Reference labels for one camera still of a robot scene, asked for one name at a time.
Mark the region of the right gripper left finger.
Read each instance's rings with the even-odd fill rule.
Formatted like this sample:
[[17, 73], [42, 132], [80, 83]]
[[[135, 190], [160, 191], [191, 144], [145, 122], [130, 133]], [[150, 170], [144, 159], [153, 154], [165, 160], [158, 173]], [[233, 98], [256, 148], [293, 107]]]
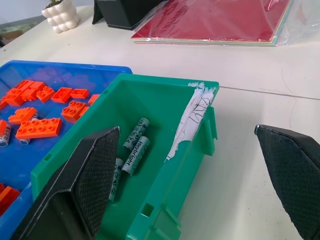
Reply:
[[93, 240], [111, 192], [118, 126], [82, 138], [42, 189], [11, 239]]

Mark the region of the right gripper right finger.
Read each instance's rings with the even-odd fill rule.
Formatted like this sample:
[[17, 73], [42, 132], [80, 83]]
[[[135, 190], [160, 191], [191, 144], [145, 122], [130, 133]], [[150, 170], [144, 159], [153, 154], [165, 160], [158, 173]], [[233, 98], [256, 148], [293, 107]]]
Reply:
[[289, 129], [255, 127], [273, 188], [299, 235], [320, 238], [320, 145]]

